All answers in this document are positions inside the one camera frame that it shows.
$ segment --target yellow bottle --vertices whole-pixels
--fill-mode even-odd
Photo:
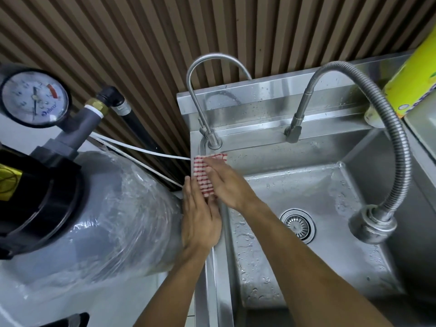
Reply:
[[[397,115],[402,118],[436,88],[436,27],[415,50],[383,89]],[[365,113],[366,122],[384,128],[372,105]]]

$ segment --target thin curved faucet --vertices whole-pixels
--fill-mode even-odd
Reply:
[[[200,63],[203,63],[206,60],[229,60],[233,64],[237,65],[245,74],[248,80],[251,80],[251,75],[248,72],[247,68],[241,63],[240,60],[238,60],[236,57],[223,54],[223,53],[210,53],[201,55],[198,57],[189,67],[187,73],[186,73],[186,86],[188,87],[189,94],[192,97],[193,103],[195,104],[195,107],[197,108],[198,115],[199,115],[199,123],[200,123],[200,132],[204,135],[204,137],[208,140],[208,147],[212,150],[220,149],[222,146],[221,139],[216,135],[215,131],[209,126],[208,120],[206,119],[206,116],[203,113],[203,110],[201,109],[201,106],[197,100],[197,97],[195,96],[195,93],[193,92],[192,83],[191,83],[191,76],[192,72],[195,70],[195,67],[199,65]]]
[[[391,138],[395,154],[395,179],[388,197],[379,205],[369,204],[349,220],[351,232],[359,240],[377,244],[385,241],[397,227],[393,214],[407,195],[411,182],[411,153],[409,141],[394,109],[379,87],[354,65],[333,61],[321,66],[310,79],[291,124],[286,128],[286,141],[298,142],[304,112],[318,80],[329,71],[339,71],[348,76],[365,94],[380,115]]]

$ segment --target person's right arm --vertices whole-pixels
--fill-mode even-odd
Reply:
[[[273,214],[241,175],[221,160],[204,161],[215,194],[241,213],[256,235],[297,326],[392,327]]]

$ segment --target gauge bezel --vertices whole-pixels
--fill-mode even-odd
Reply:
[[[46,124],[35,125],[35,124],[26,123],[25,121],[22,121],[22,120],[18,119],[17,117],[12,115],[8,111],[8,109],[6,108],[6,106],[3,103],[3,98],[2,98],[2,96],[3,96],[3,87],[9,81],[9,79],[11,79],[16,74],[23,73],[23,72],[39,72],[39,73],[43,73],[43,74],[45,74],[47,76],[50,76],[51,78],[55,79],[62,86],[62,88],[64,89],[65,93],[67,93],[68,104],[67,104],[67,107],[66,107],[63,115],[59,119],[57,119],[55,121],[52,121],[52,122],[48,122]],[[72,104],[71,93],[70,93],[70,90],[68,89],[68,86],[59,77],[55,76],[54,74],[52,74],[52,73],[50,73],[50,72],[48,72],[46,70],[35,69],[35,68],[31,68],[31,67],[24,67],[24,68],[19,69],[17,71],[13,71],[11,74],[9,74],[6,77],[4,77],[3,81],[0,84],[0,109],[2,110],[2,112],[4,112],[5,115],[7,115],[8,118],[12,119],[13,121],[15,121],[18,124],[21,124],[23,126],[32,127],[34,129],[45,129],[47,127],[53,127],[53,126],[59,125],[70,114],[71,104]]]

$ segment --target person's hand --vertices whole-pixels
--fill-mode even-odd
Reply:
[[[239,175],[223,160],[204,158],[206,174],[208,175],[215,194],[232,209],[243,213],[249,204],[259,201],[242,175]]]
[[[185,177],[183,186],[183,247],[193,249],[210,249],[218,243],[221,236],[221,215],[217,199],[209,196],[204,200],[195,177]]]

